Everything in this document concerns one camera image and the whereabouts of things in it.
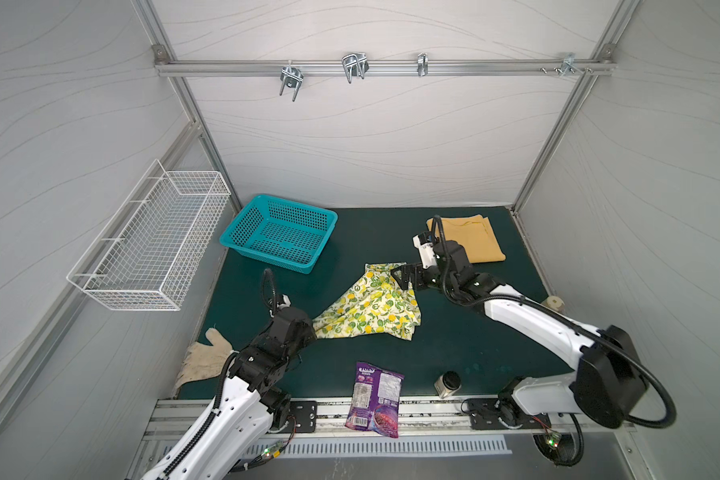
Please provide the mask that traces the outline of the green floral skirt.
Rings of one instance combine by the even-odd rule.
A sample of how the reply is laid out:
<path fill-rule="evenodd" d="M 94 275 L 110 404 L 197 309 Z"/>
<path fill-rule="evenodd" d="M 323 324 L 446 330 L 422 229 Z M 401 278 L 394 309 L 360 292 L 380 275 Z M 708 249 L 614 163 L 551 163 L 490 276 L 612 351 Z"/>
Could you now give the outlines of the green floral skirt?
<path fill-rule="evenodd" d="M 414 291 L 392 271 L 402 263 L 366 264 L 363 275 L 313 320 L 318 339 L 389 334 L 410 341 L 422 316 Z"/>

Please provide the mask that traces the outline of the yellow skirt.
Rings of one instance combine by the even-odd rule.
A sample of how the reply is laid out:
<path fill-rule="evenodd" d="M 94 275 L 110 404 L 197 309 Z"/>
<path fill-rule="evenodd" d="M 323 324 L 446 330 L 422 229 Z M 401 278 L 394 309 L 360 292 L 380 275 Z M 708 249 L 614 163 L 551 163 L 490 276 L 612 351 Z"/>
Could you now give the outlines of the yellow skirt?
<path fill-rule="evenodd" d="M 481 215 L 443 218 L 446 238 L 461 245 L 473 264 L 506 260 L 488 218 Z"/>

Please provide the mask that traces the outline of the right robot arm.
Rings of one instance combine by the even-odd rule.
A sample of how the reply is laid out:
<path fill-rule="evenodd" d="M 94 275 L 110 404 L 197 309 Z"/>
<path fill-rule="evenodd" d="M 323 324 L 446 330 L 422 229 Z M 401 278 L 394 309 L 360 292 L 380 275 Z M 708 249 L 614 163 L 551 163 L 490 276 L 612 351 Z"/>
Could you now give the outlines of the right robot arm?
<path fill-rule="evenodd" d="M 403 290 L 436 289 L 451 303 L 525 335 L 570 367 L 567 374 L 511 381 L 495 404 L 506 426 L 516 429 L 525 417 L 538 414 L 582 414 L 609 429 L 625 422 L 651 429 L 675 423 L 678 410 L 672 396 L 642 364 L 625 330 L 572 320 L 477 271 L 465 248 L 446 237 L 440 216 L 413 243 L 420 263 L 391 271 Z"/>

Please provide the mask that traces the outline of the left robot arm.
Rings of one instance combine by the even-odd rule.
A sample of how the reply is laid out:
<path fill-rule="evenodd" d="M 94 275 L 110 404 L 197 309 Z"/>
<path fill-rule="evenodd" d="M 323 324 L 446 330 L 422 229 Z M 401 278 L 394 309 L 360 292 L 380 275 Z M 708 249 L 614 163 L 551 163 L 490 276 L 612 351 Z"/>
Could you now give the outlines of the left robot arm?
<path fill-rule="evenodd" d="M 203 414 L 145 479 L 223 479 L 253 443 L 288 422 L 291 396 L 277 383 L 316 335 L 312 320 L 279 291 L 269 268 L 260 289 L 269 323 L 226 358 Z"/>

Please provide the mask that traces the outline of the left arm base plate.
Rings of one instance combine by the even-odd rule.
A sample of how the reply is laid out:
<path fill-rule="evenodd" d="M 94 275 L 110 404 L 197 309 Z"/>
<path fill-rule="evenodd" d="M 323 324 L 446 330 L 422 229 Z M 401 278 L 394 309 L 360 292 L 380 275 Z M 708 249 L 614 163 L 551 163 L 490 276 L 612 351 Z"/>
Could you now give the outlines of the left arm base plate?
<path fill-rule="evenodd" d="M 291 401 L 286 410 L 274 416 L 271 433 L 314 433 L 317 424 L 316 401 Z"/>

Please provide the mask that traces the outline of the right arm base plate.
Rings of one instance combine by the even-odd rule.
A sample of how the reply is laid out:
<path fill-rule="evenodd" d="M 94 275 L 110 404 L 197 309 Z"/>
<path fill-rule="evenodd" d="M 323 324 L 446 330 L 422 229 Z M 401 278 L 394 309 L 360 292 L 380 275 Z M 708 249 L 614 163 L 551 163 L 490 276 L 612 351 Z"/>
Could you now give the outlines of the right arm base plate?
<path fill-rule="evenodd" d="M 512 400 L 501 398 L 468 398 L 460 405 L 473 430 L 545 430 L 551 427 L 544 414 L 523 412 Z"/>

